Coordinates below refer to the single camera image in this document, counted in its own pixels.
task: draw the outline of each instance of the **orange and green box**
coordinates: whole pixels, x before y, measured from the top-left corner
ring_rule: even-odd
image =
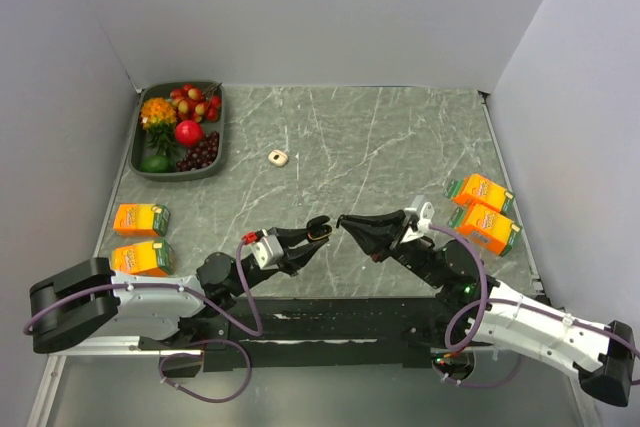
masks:
[[[499,256],[513,248],[522,227],[483,204],[458,207],[449,226]]]
[[[173,249],[164,239],[119,247],[111,254],[111,268],[131,275],[167,277],[174,273]]]
[[[480,174],[469,175],[463,180],[452,180],[445,196],[461,206],[480,203],[501,214],[509,211],[515,199],[513,192]]]
[[[171,214],[164,205],[121,204],[113,230],[122,236],[163,237]]]

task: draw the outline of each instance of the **gray marble surface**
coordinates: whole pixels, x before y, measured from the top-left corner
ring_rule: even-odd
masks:
[[[169,207],[167,239],[177,254],[176,275],[185,275],[211,252],[233,254],[251,230],[302,227],[320,214],[335,221],[342,213],[388,213],[408,206],[417,193],[429,196],[434,222],[444,224],[455,209],[443,196],[449,179],[478,172],[504,185],[476,91],[227,87],[225,102],[228,155],[219,174],[157,183],[125,167],[101,255],[132,240],[110,228],[123,202]],[[289,154],[284,168],[268,163],[273,149]],[[533,293],[522,239],[505,258],[487,251],[482,257],[488,273]],[[434,294],[393,260],[371,262],[344,231],[337,231],[300,275],[276,275],[253,292],[278,297]]]

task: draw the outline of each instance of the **basket of fruit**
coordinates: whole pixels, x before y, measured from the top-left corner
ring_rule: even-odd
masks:
[[[131,170],[161,182],[217,172],[223,161],[223,95],[216,82],[170,82],[146,89],[129,148]]]

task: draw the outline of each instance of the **bunch of grapes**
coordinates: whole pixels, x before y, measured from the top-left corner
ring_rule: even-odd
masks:
[[[218,132],[211,132],[205,135],[198,142],[198,145],[191,147],[187,151],[184,159],[176,162],[176,170],[178,172],[187,172],[188,170],[204,169],[210,166],[218,157],[219,145],[220,134]]]

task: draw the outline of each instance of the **gray tray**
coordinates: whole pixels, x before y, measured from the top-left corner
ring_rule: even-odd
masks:
[[[153,180],[156,182],[182,182],[185,180],[198,180],[212,176],[220,169],[220,167],[222,167],[223,158],[226,155],[223,148],[224,119],[226,117],[226,107],[224,99],[224,89],[222,88],[222,86],[219,86],[216,90],[216,93],[222,100],[222,104],[220,105],[220,118],[217,122],[207,122],[205,120],[200,124],[205,133],[208,134],[210,132],[218,132],[218,134],[220,134],[220,144],[218,145],[218,156],[216,157],[216,160],[214,160],[211,165],[205,167],[204,169],[198,169],[189,172],[167,172],[164,174],[156,174],[150,172],[141,172],[139,170],[142,159],[155,154],[152,149],[149,149],[146,132],[142,129],[142,125],[140,125],[140,109],[142,108],[142,104],[154,97],[169,99],[169,93],[173,89],[180,89],[184,84],[187,83],[192,84],[194,87],[198,87],[199,89],[206,89],[208,87],[211,87],[211,84],[213,82],[185,80],[183,82],[168,82],[166,84],[156,84],[146,89],[140,96],[140,102],[138,103],[138,106],[136,108],[136,131],[133,135],[131,146],[129,147],[129,167],[132,171],[144,177],[145,179]],[[172,157],[173,162],[175,163],[178,160],[182,159],[186,153],[187,149],[179,145],[177,154]]]

